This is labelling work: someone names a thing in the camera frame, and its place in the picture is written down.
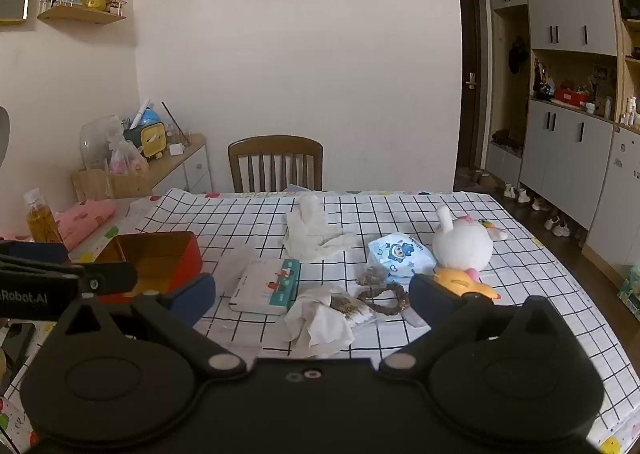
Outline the blue cartoon printed cloth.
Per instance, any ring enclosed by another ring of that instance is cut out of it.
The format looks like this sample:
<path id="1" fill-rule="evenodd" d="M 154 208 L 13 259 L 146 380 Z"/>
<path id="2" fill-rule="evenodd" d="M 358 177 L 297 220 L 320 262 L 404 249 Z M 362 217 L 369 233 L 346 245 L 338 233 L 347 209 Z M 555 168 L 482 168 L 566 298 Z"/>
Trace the blue cartoon printed cloth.
<path id="1" fill-rule="evenodd" d="M 406 234 L 388 234 L 368 244 L 367 265 L 391 281 L 408 283 L 416 274 L 432 274 L 436 264 L 431 250 Z"/>

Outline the white plush rabbit toy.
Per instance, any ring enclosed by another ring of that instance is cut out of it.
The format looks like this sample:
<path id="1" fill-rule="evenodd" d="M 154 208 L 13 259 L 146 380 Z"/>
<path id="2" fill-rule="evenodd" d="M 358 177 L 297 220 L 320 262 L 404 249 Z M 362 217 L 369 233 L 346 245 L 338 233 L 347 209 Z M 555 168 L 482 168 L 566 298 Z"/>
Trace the white plush rabbit toy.
<path id="1" fill-rule="evenodd" d="M 468 215 L 454 220 L 447 206 L 439 207 L 436 214 L 439 228 L 435 231 L 432 249 L 437 264 L 463 271 L 478 281 L 478 273 L 488 266 L 494 252 L 494 242 L 505 240 L 506 231 Z"/>

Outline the cream white cloth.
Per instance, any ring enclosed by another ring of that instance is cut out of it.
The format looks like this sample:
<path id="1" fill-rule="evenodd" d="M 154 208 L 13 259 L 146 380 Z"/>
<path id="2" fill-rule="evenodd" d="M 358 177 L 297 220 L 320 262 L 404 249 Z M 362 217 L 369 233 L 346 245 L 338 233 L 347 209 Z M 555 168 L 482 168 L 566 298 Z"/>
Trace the cream white cloth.
<path id="1" fill-rule="evenodd" d="M 355 341 L 345 314 L 331 307 L 338 295 L 344 291 L 331 286 L 308 289 L 283 316 L 286 340 L 294 342 L 295 359 L 327 359 Z"/>

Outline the white glove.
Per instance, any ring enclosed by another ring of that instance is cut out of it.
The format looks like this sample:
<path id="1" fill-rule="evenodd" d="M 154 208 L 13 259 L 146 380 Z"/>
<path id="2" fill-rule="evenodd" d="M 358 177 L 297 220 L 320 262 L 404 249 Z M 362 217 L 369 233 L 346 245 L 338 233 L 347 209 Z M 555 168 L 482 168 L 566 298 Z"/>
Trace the white glove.
<path id="1" fill-rule="evenodd" d="M 332 258 L 358 244 L 357 236 L 345 232 L 340 225 L 330 224 L 322 209 L 321 199 L 307 193 L 286 215 L 283 247 L 300 263 L 316 263 Z"/>

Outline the pink patterned folded cloth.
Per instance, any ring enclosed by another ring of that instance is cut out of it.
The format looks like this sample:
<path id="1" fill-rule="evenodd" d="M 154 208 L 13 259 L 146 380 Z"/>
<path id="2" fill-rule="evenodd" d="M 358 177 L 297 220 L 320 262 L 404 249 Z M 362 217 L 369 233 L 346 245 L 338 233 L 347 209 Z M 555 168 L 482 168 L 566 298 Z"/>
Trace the pink patterned folded cloth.
<path id="1" fill-rule="evenodd" d="M 77 248 L 90 234 L 110 219 L 116 211 L 113 200 L 83 201 L 76 203 L 70 210 L 53 214 L 58 230 L 63 238 L 63 245 L 67 251 Z M 29 229 L 23 234 L 6 234 L 4 240 L 19 243 L 34 243 Z"/>

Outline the bundle of brown sticks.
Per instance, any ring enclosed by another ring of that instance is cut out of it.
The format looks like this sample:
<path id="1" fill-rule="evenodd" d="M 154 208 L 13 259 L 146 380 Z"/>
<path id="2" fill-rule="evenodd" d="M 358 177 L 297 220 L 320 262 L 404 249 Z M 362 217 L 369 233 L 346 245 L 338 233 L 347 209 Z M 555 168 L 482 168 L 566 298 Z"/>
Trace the bundle of brown sticks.
<path id="1" fill-rule="evenodd" d="M 366 325 L 375 318 L 374 312 L 367 304 L 352 298 L 348 293 L 334 293 L 330 307 L 344 316 L 351 329 Z"/>

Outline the cardboard box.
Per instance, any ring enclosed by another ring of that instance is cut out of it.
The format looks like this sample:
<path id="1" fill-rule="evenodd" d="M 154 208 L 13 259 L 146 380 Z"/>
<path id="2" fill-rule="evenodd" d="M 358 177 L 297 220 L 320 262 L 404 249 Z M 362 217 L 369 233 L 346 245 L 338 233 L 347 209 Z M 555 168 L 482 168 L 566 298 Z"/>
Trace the cardboard box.
<path id="1" fill-rule="evenodd" d="M 87 200 L 139 198 L 152 195 L 152 187 L 145 175 L 113 174 L 99 169 L 82 170 L 72 174 L 77 199 Z"/>

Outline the white teal flat box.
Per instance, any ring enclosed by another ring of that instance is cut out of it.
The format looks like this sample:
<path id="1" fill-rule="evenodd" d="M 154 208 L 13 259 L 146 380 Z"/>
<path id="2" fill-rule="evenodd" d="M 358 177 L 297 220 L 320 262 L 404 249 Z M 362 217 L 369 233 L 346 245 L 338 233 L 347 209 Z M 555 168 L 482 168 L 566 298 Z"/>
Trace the white teal flat box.
<path id="1" fill-rule="evenodd" d="M 251 259 L 229 301 L 236 312 L 281 316 L 291 307 L 299 281 L 295 259 Z"/>

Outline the white wooden side cabinet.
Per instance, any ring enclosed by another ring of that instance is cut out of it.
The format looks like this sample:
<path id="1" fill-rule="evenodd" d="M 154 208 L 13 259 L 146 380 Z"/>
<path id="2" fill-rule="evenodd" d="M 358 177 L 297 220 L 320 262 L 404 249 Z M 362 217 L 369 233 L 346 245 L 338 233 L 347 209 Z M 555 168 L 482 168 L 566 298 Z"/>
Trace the white wooden side cabinet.
<path id="1" fill-rule="evenodd" d="M 161 196 L 171 188 L 192 194 L 207 194 L 213 190 L 209 171 L 206 140 L 202 134 L 191 135 L 191 145 L 182 155 L 163 155 L 149 163 L 149 184 L 153 195 Z"/>

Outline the plastic bag with pink items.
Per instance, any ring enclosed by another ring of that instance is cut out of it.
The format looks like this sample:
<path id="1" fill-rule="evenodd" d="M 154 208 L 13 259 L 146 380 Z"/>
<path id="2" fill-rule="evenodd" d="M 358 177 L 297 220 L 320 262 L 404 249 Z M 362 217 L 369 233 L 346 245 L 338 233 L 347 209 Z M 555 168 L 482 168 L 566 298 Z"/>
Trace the plastic bag with pink items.
<path id="1" fill-rule="evenodd" d="M 143 175 L 149 170 L 146 159 L 134 143 L 125 139 L 122 132 L 106 136 L 108 149 L 108 171 L 117 175 Z"/>

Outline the clear glass bowl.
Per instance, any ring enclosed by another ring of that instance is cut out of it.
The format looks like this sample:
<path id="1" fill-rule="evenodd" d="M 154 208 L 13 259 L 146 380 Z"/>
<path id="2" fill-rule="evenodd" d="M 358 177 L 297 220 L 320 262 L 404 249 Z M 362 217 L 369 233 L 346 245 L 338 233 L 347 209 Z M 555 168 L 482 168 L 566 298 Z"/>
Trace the clear glass bowl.
<path id="1" fill-rule="evenodd" d="M 122 133 L 122 120 L 108 116 L 84 125 L 79 134 L 82 163 L 87 170 L 106 170 L 111 158 L 110 143 Z"/>

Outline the yellow tissue box holder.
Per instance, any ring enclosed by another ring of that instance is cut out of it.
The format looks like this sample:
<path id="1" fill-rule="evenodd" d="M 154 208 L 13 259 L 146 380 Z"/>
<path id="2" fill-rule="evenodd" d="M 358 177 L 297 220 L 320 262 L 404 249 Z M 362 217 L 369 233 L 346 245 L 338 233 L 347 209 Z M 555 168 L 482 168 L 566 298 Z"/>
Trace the yellow tissue box holder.
<path id="1" fill-rule="evenodd" d="M 167 146 L 165 125 L 162 122 L 125 130 L 124 137 L 138 148 L 145 159 L 160 159 Z"/>

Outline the dark entrance door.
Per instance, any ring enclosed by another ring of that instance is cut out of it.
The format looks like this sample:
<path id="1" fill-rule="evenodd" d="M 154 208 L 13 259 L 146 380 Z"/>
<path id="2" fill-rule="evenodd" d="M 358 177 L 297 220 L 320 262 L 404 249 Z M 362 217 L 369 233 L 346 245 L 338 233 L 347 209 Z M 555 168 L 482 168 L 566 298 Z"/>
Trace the dark entrance door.
<path id="1" fill-rule="evenodd" d="M 457 167 L 472 168 L 480 129 L 480 0 L 460 0 L 462 92 Z"/>

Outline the wooden dining chair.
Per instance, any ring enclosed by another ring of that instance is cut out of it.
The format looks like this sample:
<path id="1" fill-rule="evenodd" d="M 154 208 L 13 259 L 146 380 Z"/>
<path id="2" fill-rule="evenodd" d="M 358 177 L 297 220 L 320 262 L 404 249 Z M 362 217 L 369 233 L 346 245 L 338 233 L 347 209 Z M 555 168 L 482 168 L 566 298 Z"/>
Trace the wooden dining chair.
<path id="1" fill-rule="evenodd" d="M 308 137 L 247 137 L 228 146 L 228 158 L 236 193 L 323 189 L 323 146 Z"/>

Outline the wooden wall shelf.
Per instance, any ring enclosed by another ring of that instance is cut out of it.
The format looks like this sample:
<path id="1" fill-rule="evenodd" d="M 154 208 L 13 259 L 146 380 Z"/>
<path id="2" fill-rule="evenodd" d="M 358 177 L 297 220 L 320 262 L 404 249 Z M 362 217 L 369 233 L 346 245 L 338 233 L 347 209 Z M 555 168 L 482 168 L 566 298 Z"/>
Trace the wooden wall shelf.
<path id="1" fill-rule="evenodd" d="M 83 6 L 81 0 L 38 0 L 37 18 L 42 21 L 73 20 L 86 24 L 112 24 L 126 18 L 124 0 L 115 0 L 96 10 Z"/>

